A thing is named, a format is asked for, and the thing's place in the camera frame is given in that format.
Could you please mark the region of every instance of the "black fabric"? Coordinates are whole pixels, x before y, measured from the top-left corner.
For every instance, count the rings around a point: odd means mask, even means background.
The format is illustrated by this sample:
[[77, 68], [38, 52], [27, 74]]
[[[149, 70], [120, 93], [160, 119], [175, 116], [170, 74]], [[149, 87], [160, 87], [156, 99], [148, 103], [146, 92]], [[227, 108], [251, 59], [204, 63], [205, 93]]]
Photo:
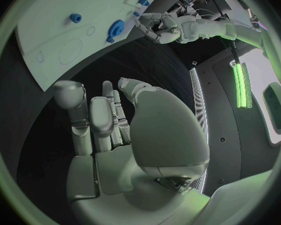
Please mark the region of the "black fabric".
[[[145, 38], [123, 45], [99, 58], [72, 80], [84, 84], [88, 102], [102, 95], [102, 83], [110, 80], [117, 89], [121, 77], [141, 80], [167, 89], [194, 111], [189, 70], [167, 45]], [[133, 105], [120, 92], [126, 117]], [[78, 224], [66, 197], [66, 180], [75, 156], [71, 124], [66, 110], [51, 99], [25, 140], [19, 159], [17, 182], [43, 212], [62, 225]]]

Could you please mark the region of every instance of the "blue knob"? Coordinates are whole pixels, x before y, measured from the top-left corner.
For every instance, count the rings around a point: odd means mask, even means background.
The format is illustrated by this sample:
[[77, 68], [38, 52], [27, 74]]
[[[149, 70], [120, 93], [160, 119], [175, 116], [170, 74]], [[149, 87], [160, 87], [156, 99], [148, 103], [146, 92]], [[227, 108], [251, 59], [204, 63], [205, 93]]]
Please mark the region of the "blue knob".
[[138, 3], [147, 7], [150, 5], [148, 0], [139, 0]]
[[73, 13], [70, 17], [69, 17], [75, 24], [80, 23], [82, 16], [78, 13]]
[[108, 38], [106, 39], [106, 41], [108, 43], [114, 43], [114, 37], [120, 35], [123, 31], [124, 31], [124, 27], [125, 27], [125, 23], [122, 20], [117, 20], [115, 21], [110, 29], [108, 30]]

